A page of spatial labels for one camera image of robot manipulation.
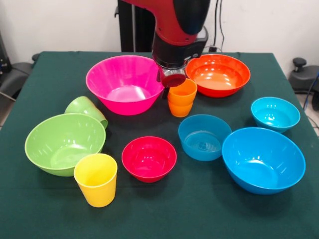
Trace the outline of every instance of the small blue bowl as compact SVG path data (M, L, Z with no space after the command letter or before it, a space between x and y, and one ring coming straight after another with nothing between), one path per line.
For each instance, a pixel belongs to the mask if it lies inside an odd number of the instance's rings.
M242 128L223 144L223 159L234 181L248 192L275 194L305 174L303 153L290 139L265 128Z
M279 133L294 127L300 120L300 113L293 104L276 97L255 100L251 105L251 112L259 127Z
M219 158L223 142L231 132L225 121L211 115L187 117L178 128L183 150L189 157L199 161Z

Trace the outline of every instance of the green tablecloth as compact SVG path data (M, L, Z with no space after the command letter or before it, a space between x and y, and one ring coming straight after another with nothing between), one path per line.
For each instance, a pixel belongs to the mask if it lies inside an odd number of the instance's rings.
M284 98L301 112L285 135L307 162L302 181L273 196L250 194L228 175L222 158L197 162L185 155L177 135L182 119L158 99L144 114L125 117L107 110L86 88L86 72L98 61L121 53L44 52L0 131L0 238L319 238L319 141L273 54L230 54L245 62L251 81L233 96L198 94L191 115L212 114L233 130L255 126L251 103L264 96ZM24 141L38 123L62 114L86 95L109 126L103 153L118 163L116 197L105 208L90 207L74 178L47 174L24 154ZM148 185L125 171L121 152L134 138L154 135L176 148L176 167Z

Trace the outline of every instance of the white wall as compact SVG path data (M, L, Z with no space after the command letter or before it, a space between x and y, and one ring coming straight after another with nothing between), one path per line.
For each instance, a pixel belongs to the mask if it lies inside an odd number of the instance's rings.
M43 50L120 51L116 5L117 0L0 0L0 30L11 61L30 61ZM214 7L211 0L209 43ZM318 10L319 0L223 0L224 51L274 52L286 74L296 56L319 64Z
M206 20L213 42L215 0ZM226 52L273 52L285 74L301 56L319 65L319 0L223 0ZM217 44L221 44L218 33Z
M52 51L121 51L117 0L0 0L11 61Z

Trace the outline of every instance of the cup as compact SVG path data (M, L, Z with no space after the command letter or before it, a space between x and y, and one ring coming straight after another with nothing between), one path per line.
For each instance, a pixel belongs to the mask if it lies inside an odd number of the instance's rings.
M74 169L74 178L92 207L109 205L115 197L118 166L114 158L96 153L82 158Z
M92 101L86 96L80 96L74 99L66 108L65 114L81 113L97 119L103 125L104 129L108 126L105 116L95 107Z
M186 79L183 84L171 87L168 93L170 112L176 117L185 117L189 114L197 92L197 84Z

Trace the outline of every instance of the green cup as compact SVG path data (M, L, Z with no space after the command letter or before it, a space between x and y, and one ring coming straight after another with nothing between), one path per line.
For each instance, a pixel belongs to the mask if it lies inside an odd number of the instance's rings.
M103 125L104 129L108 126L105 116L95 107L92 101L86 96L80 96L74 99L66 108L65 114L79 113L89 115L97 119Z

